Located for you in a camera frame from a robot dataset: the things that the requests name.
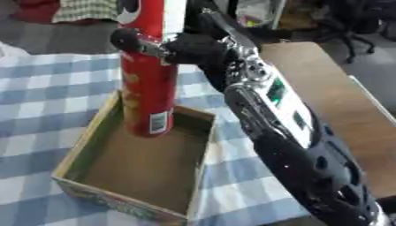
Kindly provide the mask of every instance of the pringles can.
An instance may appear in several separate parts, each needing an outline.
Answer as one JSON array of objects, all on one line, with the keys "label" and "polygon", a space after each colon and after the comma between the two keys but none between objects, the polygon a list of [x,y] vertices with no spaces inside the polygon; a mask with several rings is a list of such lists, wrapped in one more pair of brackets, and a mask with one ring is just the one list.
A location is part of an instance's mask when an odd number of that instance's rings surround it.
[{"label": "pringles can", "polygon": [[[118,0],[120,27],[165,41],[183,31],[187,0]],[[178,66],[153,56],[121,52],[122,96],[126,128],[156,137],[173,125]]]}]

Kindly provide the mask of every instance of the open cardboard box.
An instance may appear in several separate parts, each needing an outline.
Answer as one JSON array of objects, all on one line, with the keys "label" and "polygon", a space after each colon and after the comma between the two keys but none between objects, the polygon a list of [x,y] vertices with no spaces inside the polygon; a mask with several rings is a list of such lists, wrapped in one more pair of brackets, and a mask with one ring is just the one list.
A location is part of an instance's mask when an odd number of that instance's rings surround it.
[{"label": "open cardboard box", "polygon": [[214,115],[175,106],[174,126],[154,139],[123,124],[115,92],[52,177],[73,196],[165,224],[185,224],[197,195]]}]

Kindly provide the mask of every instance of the robotic forearm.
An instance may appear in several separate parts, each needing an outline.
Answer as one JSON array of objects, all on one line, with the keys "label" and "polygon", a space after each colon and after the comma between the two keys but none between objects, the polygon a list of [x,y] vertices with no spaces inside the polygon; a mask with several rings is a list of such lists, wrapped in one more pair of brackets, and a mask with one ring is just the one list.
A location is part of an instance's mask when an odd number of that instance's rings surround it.
[{"label": "robotic forearm", "polygon": [[197,64],[224,93],[255,151],[280,183],[327,225],[391,225],[363,173],[330,126],[307,107],[282,74],[259,56],[239,26],[211,5],[197,12],[203,34],[158,42],[119,29],[111,42],[169,64]]}]

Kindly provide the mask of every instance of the can label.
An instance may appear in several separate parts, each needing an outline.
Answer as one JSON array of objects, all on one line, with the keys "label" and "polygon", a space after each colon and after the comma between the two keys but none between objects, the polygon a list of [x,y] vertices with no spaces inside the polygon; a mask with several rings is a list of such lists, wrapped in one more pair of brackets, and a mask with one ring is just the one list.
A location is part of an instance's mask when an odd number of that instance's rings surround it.
[{"label": "can label", "polygon": [[166,131],[168,112],[150,115],[150,134],[157,134]]}]

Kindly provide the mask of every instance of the checkered tablecloth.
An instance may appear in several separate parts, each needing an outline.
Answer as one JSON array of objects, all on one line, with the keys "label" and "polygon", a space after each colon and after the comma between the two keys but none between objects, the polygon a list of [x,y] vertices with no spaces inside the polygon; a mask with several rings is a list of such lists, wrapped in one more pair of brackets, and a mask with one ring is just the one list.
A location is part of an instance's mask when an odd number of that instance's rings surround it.
[{"label": "checkered tablecloth", "polygon": [[[51,171],[119,87],[118,55],[0,58],[0,225],[152,225],[65,195]],[[307,212],[260,162],[204,75],[181,66],[176,103],[215,113],[196,225],[257,225]]]}]

